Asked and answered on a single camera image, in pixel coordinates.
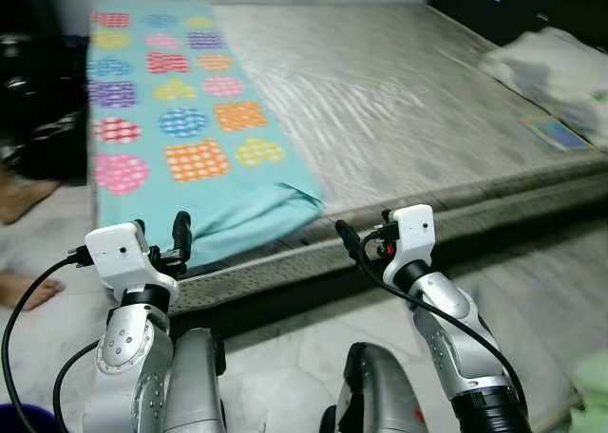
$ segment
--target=purple checkered pattern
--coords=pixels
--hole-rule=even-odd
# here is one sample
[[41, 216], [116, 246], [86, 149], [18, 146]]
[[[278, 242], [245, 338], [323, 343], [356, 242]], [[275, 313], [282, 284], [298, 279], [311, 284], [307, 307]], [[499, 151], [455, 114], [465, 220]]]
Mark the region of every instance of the purple checkered pattern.
[[88, 94], [101, 107], [131, 107], [137, 103], [133, 82], [92, 82]]
[[196, 50], [222, 48], [224, 43], [221, 34], [216, 31], [192, 31], [187, 35], [188, 45]]

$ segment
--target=orange checkered pattern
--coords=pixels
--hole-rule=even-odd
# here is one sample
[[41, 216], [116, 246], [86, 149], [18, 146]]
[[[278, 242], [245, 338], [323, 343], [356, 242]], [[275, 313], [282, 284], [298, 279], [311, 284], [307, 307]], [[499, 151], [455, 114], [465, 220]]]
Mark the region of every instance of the orange checkered pattern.
[[232, 58], [226, 55], [209, 53], [207, 55], [199, 55], [197, 57], [197, 65], [205, 70], [230, 70]]
[[216, 104], [214, 112], [219, 127], [227, 132], [242, 131], [250, 127], [262, 127], [268, 124], [258, 103]]
[[174, 181], [209, 179], [230, 172], [228, 158], [213, 139], [164, 149]]

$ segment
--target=green object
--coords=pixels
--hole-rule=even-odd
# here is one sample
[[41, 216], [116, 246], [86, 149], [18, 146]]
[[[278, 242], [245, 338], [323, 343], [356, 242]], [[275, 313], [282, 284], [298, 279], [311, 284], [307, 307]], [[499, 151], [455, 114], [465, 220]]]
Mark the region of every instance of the green object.
[[574, 377], [585, 409], [572, 409], [570, 433], [608, 432], [608, 351], [580, 362]]

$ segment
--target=mattress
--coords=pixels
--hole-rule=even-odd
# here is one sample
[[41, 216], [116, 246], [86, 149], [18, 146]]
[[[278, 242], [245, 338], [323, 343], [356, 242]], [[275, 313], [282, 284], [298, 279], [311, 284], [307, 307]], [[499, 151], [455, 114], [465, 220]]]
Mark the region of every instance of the mattress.
[[174, 312], [351, 265], [333, 223], [365, 231], [428, 203], [440, 240], [608, 194], [600, 152], [561, 152], [520, 118], [531, 102], [477, 69], [494, 48], [424, 5], [216, 6], [228, 44], [321, 182], [324, 216], [192, 268]]

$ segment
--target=dark furniture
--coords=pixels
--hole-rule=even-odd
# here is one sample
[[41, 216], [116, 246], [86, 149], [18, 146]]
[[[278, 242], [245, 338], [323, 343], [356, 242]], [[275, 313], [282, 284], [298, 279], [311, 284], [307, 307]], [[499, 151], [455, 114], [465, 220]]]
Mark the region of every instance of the dark furniture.
[[498, 45], [525, 31], [564, 29], [608, 51], [608, 0], [430, 0], [434, 8]]

